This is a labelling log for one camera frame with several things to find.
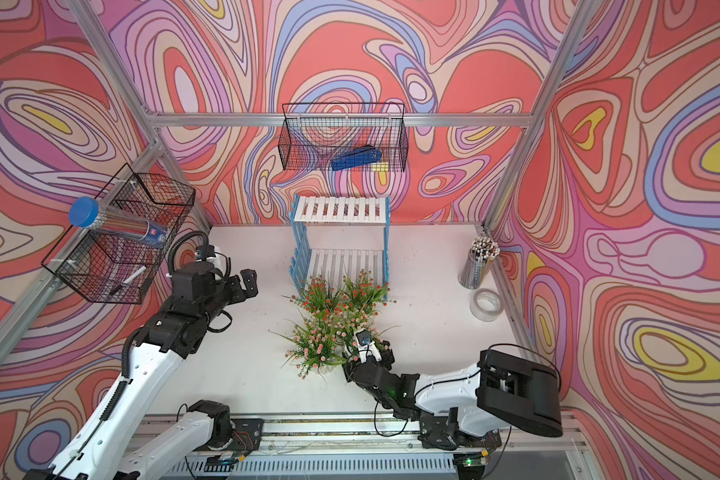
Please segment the pink flower potted plant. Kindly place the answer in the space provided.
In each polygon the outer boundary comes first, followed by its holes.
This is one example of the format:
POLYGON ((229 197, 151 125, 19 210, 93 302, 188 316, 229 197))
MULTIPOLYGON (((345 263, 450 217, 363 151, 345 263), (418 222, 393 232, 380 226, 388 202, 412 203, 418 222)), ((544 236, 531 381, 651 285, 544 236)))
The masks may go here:
POLYGON ((301 380, 311 374, 322 376, 326 370, 343 365, 352 346, 349 334, 332 317, 303 317, 293 322, 289 334, 275 335, 289 343, 285 364, 297 368, 301 380))
POLYGON ((394 362, 391 343, 381 337, 373 319, 363 312, 345 311, 335 318, 337 349, 346 362, 394 362))

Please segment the red flower potted plant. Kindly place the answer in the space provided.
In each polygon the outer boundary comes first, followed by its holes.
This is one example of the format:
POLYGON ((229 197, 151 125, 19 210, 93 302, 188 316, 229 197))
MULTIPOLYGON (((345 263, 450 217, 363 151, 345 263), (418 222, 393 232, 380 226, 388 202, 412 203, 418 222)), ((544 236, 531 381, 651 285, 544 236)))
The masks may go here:
POLYGON ((347 309, 376 316, 380 306, 391 303, 389 291, 388 283, 378 283, 371 271, 361 270, 356 278, 343 278, 340 300, 347 309))
POLYGON ((304 288, 288 300, 317 319, 326 319, 347 309, 344 292, 332 287, 322 276, 310 278, 304 288))

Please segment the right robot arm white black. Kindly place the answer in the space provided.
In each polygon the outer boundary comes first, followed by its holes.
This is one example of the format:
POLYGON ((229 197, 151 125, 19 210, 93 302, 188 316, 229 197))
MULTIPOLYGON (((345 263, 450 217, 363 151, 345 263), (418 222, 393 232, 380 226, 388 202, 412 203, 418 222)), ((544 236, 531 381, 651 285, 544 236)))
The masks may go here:
POLYGON ((394 374, 390 349, 363 348, 343 367, 348 382, 403 422, 416 422, 426 448, 454 451, 501 445, 499 431, 520 430, 545 438, 563 436, 554 365, 504 353, 502 343, 480 352, 478 361, 440 375, 394 374))

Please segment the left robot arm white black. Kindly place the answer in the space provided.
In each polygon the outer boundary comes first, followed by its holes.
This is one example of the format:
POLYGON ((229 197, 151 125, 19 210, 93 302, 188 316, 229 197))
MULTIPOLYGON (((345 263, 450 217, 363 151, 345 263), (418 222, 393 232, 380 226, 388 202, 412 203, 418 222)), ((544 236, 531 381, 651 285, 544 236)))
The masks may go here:
POLYGON ((218 331, 213 321, 258 293, 254 270, 234 275, 207 260, 176 270, 171 284, 158 313, 127 337, 120 374, 104 400, 49 466, 25 478, 159 479, 194 450, 226 450, 237 439, 229 407, 199 400, 146 445, 126 451, 163 386, 205 336, 218 331))

